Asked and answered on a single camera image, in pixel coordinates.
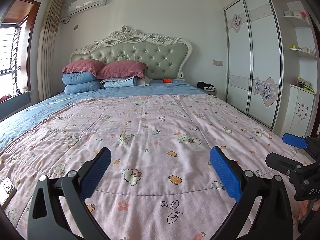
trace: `blue gripper pad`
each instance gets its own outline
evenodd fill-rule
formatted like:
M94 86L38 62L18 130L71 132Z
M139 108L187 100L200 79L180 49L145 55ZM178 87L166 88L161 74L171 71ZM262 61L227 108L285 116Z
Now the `blue gripper pad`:
M102 154L98 154L95 158L93 159L95 163L88 171L86 176L81 180L80 199L82 201L91 197L94 190L98 186L102 176L111 163L111 152L108 148L106 148Z
M285 133L282 136L282 141L286 144L289 144L291 146L297 147L299 149L304 149L308 147L308 143L306 142L306 140L304 138L289 134L289 133Z
M210 151L211 165L219 176L221 183L226 189L229 197L234 198L237 202L239 202L242 195L241 183L226 161L226 157L224 158L223 156L224 154L219 147L213 147Z

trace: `air conditioner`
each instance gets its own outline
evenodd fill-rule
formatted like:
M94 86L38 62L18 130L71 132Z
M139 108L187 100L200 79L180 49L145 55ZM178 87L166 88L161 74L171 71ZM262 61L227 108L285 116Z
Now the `air conditioner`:
M75 14L105 5L106 3L107 0L78 0L68 6L68 15L71 17Z

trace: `beige curtain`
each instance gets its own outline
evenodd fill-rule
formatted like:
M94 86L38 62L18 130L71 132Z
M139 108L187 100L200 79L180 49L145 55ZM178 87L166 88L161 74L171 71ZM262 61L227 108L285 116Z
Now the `beige curtain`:
M38 90L40 100L51 96L50 68L63 4L64 0L49 1L41 28L38 49Z

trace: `tufted headboard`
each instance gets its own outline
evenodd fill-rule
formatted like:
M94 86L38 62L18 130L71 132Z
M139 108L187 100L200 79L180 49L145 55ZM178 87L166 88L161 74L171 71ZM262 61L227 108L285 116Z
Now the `tufted headboard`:
M192 53L190 42L155 33L144 34L123 26L109 37L77 49L70 62L98 59L105 63L119 60L141 61L148 66L144 74L151 79L183 79L183 65Z

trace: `wardrobe sliding door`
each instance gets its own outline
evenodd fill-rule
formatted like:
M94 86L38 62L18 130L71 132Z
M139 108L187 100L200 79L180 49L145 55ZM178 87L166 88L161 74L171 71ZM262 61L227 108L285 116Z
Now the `wardrobe sliding door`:
M272 127L281 82L279 36L269 0L245 0L252 35L253 81L248 115Z
M229 81L227 102L246 112L251 75L251 50L243 1L225 11L229 38Z

